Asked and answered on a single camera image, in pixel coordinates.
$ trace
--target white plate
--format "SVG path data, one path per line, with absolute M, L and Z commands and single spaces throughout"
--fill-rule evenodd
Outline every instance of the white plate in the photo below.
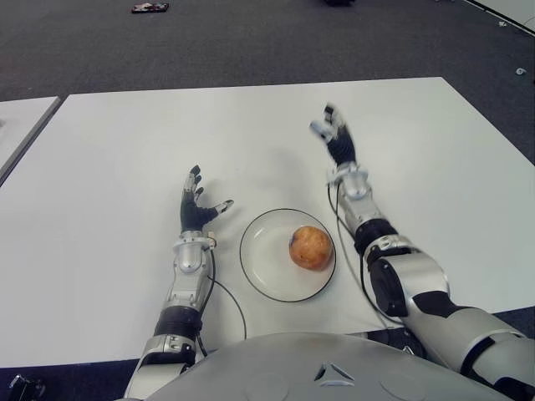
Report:
M 303 269 L 290 258 L 289 242 L 302 226 L 327 233 L 333 246 L 329 265 L 321 272 Z M 243 233 L 240 262 L 245 276 L 261 294 L 281 302 L 313 297 L 329 282 L 336 266 L 333 238 L 318 220 L 294 209 L 275 209 L 256 219 Z

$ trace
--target black cable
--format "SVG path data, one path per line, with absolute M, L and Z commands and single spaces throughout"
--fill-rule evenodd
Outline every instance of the black cable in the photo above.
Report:
M 210 250 L 210 256 L 211 256 L 211 274 L 213 275 L 213 279 L 211 279 L 210 289 L 208 290 L 206 298 L 201 305 L 201 309 L 199 310 L 199 313 L 201 314 L 201 318 L 202 318 L 202 314 L 204 313 L 204 310 L 206 309 L 206 305 L 208 304 L 208 301 L 210 300 L 211 292 L 214 290 L 214 285 L 215 285 L 214 283 L 216 282 L 216 257 L 214 256 L 214 251 L 212 249 Z M 206 351 L 206 348 L 204 347 L 204 343 L 202 342 L 200 332 L 197 335 L 197 342 L 199 343 L 199 349 L 201 350 L 202 355 L 205 357 L 208 356 L 208 352 Z
M 219 287 L 221 287 L 221 289 L 224 290 L 229 295 L 229 297 L 232 298 L 232 300 L 236 304 L 237 310 L 240 312 L 240 316 L 242 317 L 243 339 L 247 340 L 247 324 L 245 322 L 245 316 L 243 315 L 243 310 L 242 310 L 242 307 L 240 306 L 240 303 L 237 301 L 236 297 L 234 297 L 234 295 L 231 293 L 231 291 L 228 288 L 226 288 L 223 284 L 221 284 L 218 280 L 214 280 L 210 276 L 208 276 L 208 278 L 210 280 L 212 280 L 213 282 L 215 282 Z
M 236 297 L 234 297 L 234 295 L 231 293 L 231 291 L 228 288 L 226 288 L 223 284 L 221 284 L 218 280 L 216 280 L 216 258 L 214 256 L 214 251 L 210 250 L 210 254 L 211 254 L 211 267 L 212 267 L 213 277 L 207 276 L 208 279 L 210 279 L 211 281 L 211 285 L 210 285 L 210 289 L 208 290 L 208 294 L 206 295 L 206 299 L 201 306 L 201 310 L 199 311 L 201 313 L 201 317 L 202 317 L 202 313 L 204 313 L 204 310 L 206 308 L 208 301 L 210 300 L 211 293 L 214 289 L 214 284 L 217 284 L 223 291 L 225 291 L 230 296 L 230 298 L 236 304 L 237 310 L 240 312 L 240 316 L 242 317 L 243 339 L 247 340 L 247 323 L 245 321 L 245 315 L 243 314 L 242 307 L 240 306 L 240 303 L 237 301 Z M 208 351 L 206 350 L 204 346 L 204 342 L 202 341 L 200 333 L 197 336 L 197 342 L 199 343 L 199 349 L 201 350 L 202 355 L 206 357 L 208 355 Z
M 339 210 L 339 208 L 338 208 L 338 206 L 339 206 L 339 189 L 340 189 L 340 183 L 338 183 L 338 185 L 336 187 L 336 207 L 333 205 L 333 201 L 331 200 L 330 187 L 329 186 L 327 187 L 327 196 L 329 198 L 329 204 L 331 205 L 331 209 L 333 210 L 333 213 L 336 215 L 336 225 L 337 225 L 337 228 L 338 228 L 340 242 L 342 243 L 342 246 L 343 246 L 344 243 L 343 243 L 342 236 L 340 235 L 340 229 L 339 229 L 340 223 L 344 226 L 345 230 L 349 233 L 349 235 L 351 236 L 351 238 L 353 240 L 354 240 L 354 236 L 351 233 L 351 230 L 344 224 L 344 222 L 342 221 L 342 219 L 340 218 L 340 215 L 338 213 L 338 210 Z M 412 337 L 412 339 L 420 346 L 421 355 L 418 355 L 418 356 L 421 356 L 423 359 L 427 359 L 427 351 L 425 350 L 424 345 L 421 343 L 421 341 L 418 339 L 418 337 L 411 330 L 409 330 L 409 328 L 407 328 L 403 324 L 403 322 L 398 322 L 398 321 L 392 319 L 391 317 L 386 315 L 383 311 L 381 311 L 377 306 L 375 306 L 375 304 L 372 302 L 371 298 L 369 297 L 368 291 L 366 290 L 366 285 L 364 283 L 364 258 L 360 254 L 359 254 L 359 273 L 360 273 L 359 275 L 360 275 L 360 284 L 361 284 L 361 287 L 362 287 L 362 292 L 363 292 L 364 296 L 366 297 L 366 300 L 368 301 L 370 306 L 382 318 L 384 318 L 384 319 L 386 319 L 386 320 L 388 320 L 388 321 L 390 321 L 392 323 L 403 325 L 403 327 L 405 328 L 405 331 L 409 334 L 409 337 Z M 385 331 L 386 331 L 386 345 L 390 345 L 390 339 L 391 339 L 390 338 L 390 328 L 386 327 Z
M 338 205 L 339 205 L 339 192 L 340 192 L 340 185 L 341 183 L 338 183 L 336 186 L 336 206 L 333 206 L 333 201 L 331 200 L 331 192 L 330 192 L 330 186 L 327 186 L 327 196 L 329 197 L 329 204 L 331 205 L 331 209 L 333 210 L 334 214 L 336 215 L 336 223 L 341 223 L 345 230 L 349 233 L 351 238 L 354 240 L 354 236 L 351 234 L 351 230 L 344 224 L 342 219 L 340 218 L 340 214 L 338 213 Z M 362 292 L 364 293 L 364 296 L 366 297 L 366 300 L 370 304 L 370 306 L 376 311 L 378 314 L 380 314 L 384 319 L 388 320 L 389 322 L 400 324 L 395 319 L 392 319 L 388 315 L 386 315 L 383 311 L 381 311 L 375 304 L 372 302 L 371 298 L 369 297 L 368 291 L 366 290 L 366 285 L 364 284 L 364 259 L 362 255 L 359 254 L 359 260 L 360 260 L 360 286 L 362 287 Z

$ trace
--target floor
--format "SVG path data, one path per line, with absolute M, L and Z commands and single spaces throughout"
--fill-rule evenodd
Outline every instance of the floor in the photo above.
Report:
M 442 76 L 535 162 L 533 37 L 463 1 L 180 0 L 144 15 L 134 3 L 10 3 L 0 101 Z

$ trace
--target silver joint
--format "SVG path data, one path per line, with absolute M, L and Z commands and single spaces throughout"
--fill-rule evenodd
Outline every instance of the silver joint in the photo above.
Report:
M 410 242 L 409 238 L 407 238 L 406 236 L 400 236 L 399 234 L 391 234 L 388 236 L 382 236 L 380 238 L 377 238 L 375 241 L 372 241 L 368 245 L 366 251 L 364 251 L 365 261 L 368 260 L 369 253 L 375 246 L 377 246 L 380 251 L 388 251 L 389 249 L 397 248 L 410 248 L 412 253 L 420 251 L 413 245 L 412 242 Z
M 176 254 L 175 266 L 185 274 L 196 272 L 206 264 L 204 251 L 213 249 L 216 242 L 206 238 L 200 231 L 185 231 L 173 245 Z

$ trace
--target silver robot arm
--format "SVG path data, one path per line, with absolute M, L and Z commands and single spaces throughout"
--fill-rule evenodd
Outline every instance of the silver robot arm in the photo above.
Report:
M 191 169 L 181 203 L 182 233 L 173 246 L 175 277 L 167 293 L 154 335 L 149 338 L 125 398 L 145 399 L 195 363 L 196 339 L 202 328 L 206 306 L 207 277 L 211 272 L 215 241 L 202 228 L 232 206 L 227 200 L 212 208 L 201 208 L 196 201 L 203 192 L 198 166 Z
M 388 222 L 356 162 L 345 122 L 332 106 L 310 125 L 337 164 L 330 184 L 368 266 L 377 306 L 418 337 L 437 363 L 517 400 L 535 397 L 535 342 L 493 315 L 457 306 L 442 268 Z

